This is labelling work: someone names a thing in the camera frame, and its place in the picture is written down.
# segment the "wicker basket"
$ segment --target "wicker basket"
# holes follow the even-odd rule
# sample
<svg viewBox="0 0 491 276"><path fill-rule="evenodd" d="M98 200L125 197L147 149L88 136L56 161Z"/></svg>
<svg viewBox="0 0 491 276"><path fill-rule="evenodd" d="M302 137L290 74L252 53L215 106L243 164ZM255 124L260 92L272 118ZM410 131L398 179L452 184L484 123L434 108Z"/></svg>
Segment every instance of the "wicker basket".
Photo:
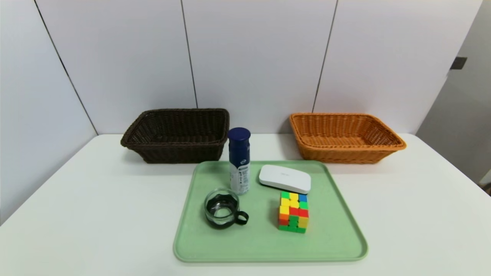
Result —
<svg viewBox="0 0 491 276"><path fill-rule="evenodd" d="M161 109L143 112L121 139L147 163L200 163L220 159L227 141L225 109Z"/></svg>
<svg viewBox="0 0 491 276"><path fill-rule="evenodd" d="M406 148L389 127L367 114L295 113L290 123L306 160L374 164Z"/></svg>

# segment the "white router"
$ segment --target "white router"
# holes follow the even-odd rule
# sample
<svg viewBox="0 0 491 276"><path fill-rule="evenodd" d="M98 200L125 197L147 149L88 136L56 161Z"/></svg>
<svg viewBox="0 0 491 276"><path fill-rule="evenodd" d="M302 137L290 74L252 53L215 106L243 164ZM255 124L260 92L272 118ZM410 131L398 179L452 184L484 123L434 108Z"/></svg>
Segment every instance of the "white router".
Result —
<svg viewBox="0 0 491 276"><path fill-rule="evenodd" d="M264 165L259 173L261 184L294 193L310 191L310 175L292 168Z"/></svg>

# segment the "panel seam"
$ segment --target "panel seam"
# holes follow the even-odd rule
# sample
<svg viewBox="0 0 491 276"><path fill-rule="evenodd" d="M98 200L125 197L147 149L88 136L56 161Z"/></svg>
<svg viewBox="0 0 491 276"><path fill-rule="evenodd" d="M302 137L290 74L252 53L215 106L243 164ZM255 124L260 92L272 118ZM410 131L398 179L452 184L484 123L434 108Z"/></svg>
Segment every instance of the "panel seam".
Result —
<svg viewBox="0 0 491 276"><path fill-rule="evenodd" d="M95 126L94 126L94 123L92 122L92 119L90 119L90 116L89 116L89 113L87 112L87 109L85 108L85 106L83 105L82 100L80 99L79 93L77 92L77 90L75 89L75 86L73 85L72 78L68 74L68 71L66 70L65 64L63 63L63 60L61 60L60 54L58 53L58 49L56 48L55 43L54 43L53 39L51 38L50 31L48 30L48 27L46 26L46 22L44 22L44 18L43 18L43 15L41 14L41 11L39 10L39 6L37 5L37 0L34 0L34 4L36 4L36 8L37 8L37 11L39 13L39 16L41 17L41 20L43 21L44 28L46 29L46 32L48 33L48 36L49 36L49 38L51 40L51 44L53 45L53 48L55 49L56 55L58 56L58 59L60 60L61 66L63 66L63 70L65 70L65 74L68 77L68 80L70 81L70 84L72 85L73 91L75 91L75 95L79 99L79 102L82 105L83 111L85 112L85 115L87 115L87 118L89 119L89 122L90 122L90 124L92 125L92 128L95 131L95 134L96 135L99 135L99 133L97 132L97 130L96 130Z"/></svg>
<svg viewBox="0 0 491 276"><path fill-rule="evenodd" d="M319 87L321 86L322 73L324 71L324 64L326 62L327 49L329 48L329 42L331 41L332 27L334 26L334 18L336 17L337 5L339 0L336 0L336 6L334 6L334 13L332 14L331 28L329 30L329 37L327 38L326 51L324 52L324 60L322 61L321 73L319 76L319 82L317 83L317 90L315 91L314 105L312 106L312 113L314 112L315 102L317 101L317 94L319 94Z"/></svg>
<svg viewBox="0 0 491 276"><path fill-rule="evenodd" d="M181 0L181 10L183 12L184 33L186 34L186 43L188 45L189 66L191 68L191 78L192 78L192 88L194 90L194 100L196 101L196 108L198 108L198 97L196 96L196 85L194 84L194 73L192 71L192 62L191 62L191 50L189 48L188 29L186 28L186 17L184 16L183 0Z"/></svg>

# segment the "basket rim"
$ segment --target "basket rim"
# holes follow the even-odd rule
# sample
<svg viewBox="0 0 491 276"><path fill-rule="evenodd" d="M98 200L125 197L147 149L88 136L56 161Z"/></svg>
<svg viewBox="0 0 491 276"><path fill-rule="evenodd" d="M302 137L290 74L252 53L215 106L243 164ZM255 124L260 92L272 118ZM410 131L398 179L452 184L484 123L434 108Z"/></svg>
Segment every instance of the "basket rim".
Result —
<svg viewBox="0 0 491 276"><path fill-rule="evenodd" d="M140 143L140 142L129 142L130 137L133 135L135 130L140 126L143 118L152 112L211 112L211 111L220 111L224 114L225 116L225 124L223 126L224 132L223 132L223 137L220 137L219 139L216 139L214 141L210 142L148 142L148 143ZM225 144L227 141L227 132L228 128L230 125L230 115L228 113L228 110L226 109L199 109L199 108L193 108L193 109L154 109L154 110L146 110L142 112L138 118L130 125L130 127L126 130L126 132L123 134L123 138L121 138L121 145L124 147L127 147L129 149L135 149L135 148L149 148L149 147L155 147L155 148L167 148L167 147L172 147L175 148L176 146L183 146L183 147L189 147L192 145L196 146L221 146Z"/></svg>
<svg viewBox="0 0 491 276"><path fill-rule="evenodd" d="M379 123L388 133L392 134L399 141L398 144L395 145L312 145L303 141L302 136L300 135L297 125L294 122L295 117L300 116L364 116L369 117ZM310 112L299 112L293 113L290 115L290 124L292 126L293 132L295 134L295 138L299 146L304 148L309 148L312 150L338 150L338 151L398 151L403 150L407 147L406 142L402 140L399 135L397 135L391 128L389 128L386 124L384 124L377 117L365 114L365 113L310 113Z"/></svg>

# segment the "rubik's cube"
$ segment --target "rubik's cube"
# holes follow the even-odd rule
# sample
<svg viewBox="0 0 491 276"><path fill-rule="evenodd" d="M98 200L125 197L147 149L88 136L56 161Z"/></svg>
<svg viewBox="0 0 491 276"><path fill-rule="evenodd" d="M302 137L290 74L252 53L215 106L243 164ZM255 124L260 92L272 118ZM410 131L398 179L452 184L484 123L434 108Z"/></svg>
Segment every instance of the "rubik's cube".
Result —
<svg viewBox="0 0 491 276"><path fill-rule="evenodd" d="M278 228L284 231L305 233L307 225L307 196L298 193L281 192Z"/></svg>

